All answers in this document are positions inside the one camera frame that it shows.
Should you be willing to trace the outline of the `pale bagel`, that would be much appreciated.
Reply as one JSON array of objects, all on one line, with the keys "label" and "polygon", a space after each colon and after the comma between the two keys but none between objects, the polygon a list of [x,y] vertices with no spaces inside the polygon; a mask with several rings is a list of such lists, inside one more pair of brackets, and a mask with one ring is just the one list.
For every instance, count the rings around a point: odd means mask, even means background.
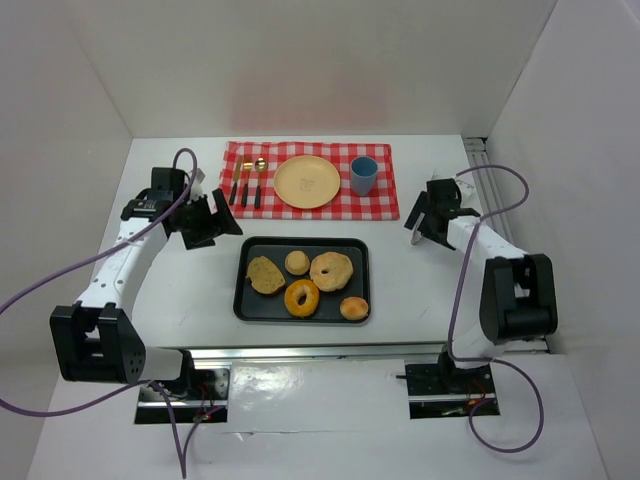
[{"label": "pale bagel", "polygon": [[317,288],[323,292],[343,289],[354,273],[348,256],[337,252],[326,252],[316,256],[310,264],[309,275]]}]

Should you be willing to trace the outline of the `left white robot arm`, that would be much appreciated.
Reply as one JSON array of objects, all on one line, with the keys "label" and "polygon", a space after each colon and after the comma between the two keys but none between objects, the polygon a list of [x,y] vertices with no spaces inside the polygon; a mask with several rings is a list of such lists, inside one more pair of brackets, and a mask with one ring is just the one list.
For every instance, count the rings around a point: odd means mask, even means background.
[{"label": "left white robot arm", "polygon": [[87,289],[71,305],[58,306],[50,328],[62,377],[73,382],[134,384],[173,381],[190,365],[180,349],[148,347],[133,325],[137,295],[156,256],[173,233],[188,250],[212,246],[216,237],[239,235],[223,192],[187,198],[133,199],[121,214],[119,240]]}]

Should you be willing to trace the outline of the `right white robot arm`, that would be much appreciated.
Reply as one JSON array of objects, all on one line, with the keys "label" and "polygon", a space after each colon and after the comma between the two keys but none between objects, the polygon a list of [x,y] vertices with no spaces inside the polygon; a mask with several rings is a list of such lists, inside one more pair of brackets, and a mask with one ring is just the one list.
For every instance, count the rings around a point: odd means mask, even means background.
[{"label": "right white robot arm", "polygon": [[478,320],[466,332],[452,333],[438,358],[440,382],[455,393],[511,343],[538,340],[558,327],[551,259],[509,243],[462,199],[454,179],[429,180],[405,222],[413,244],[425,239],[460,252],[462,272],[473,267],[482,274]]}]

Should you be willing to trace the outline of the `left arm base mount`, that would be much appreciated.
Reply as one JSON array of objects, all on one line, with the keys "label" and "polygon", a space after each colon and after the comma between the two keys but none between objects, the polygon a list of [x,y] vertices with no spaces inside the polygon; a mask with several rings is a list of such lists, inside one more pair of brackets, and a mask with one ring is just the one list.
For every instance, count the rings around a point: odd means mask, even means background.
[{"label": "left arm base mount", "polygon": [[[228,420],[230,387],[228,366],[213,369],[191,369],[186,377],[171,382],[159,382],[171,403],[177,424],[201,421],[221,424]],[[138,394],[136,425],[169,424],[169,411],[161,393],[151,386],[141,387]]]}]

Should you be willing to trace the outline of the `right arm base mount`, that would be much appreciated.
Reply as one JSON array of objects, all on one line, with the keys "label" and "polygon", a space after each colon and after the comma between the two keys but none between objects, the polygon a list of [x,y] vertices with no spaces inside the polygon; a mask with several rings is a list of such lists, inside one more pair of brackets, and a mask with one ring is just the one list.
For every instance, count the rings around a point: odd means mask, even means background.
[{"label": "right arm base mount", "polygon": [[406,364],[395,378],[404,383],[411,419],[499,416],[500,408],[488,366],[457,369],[449,359]]}]

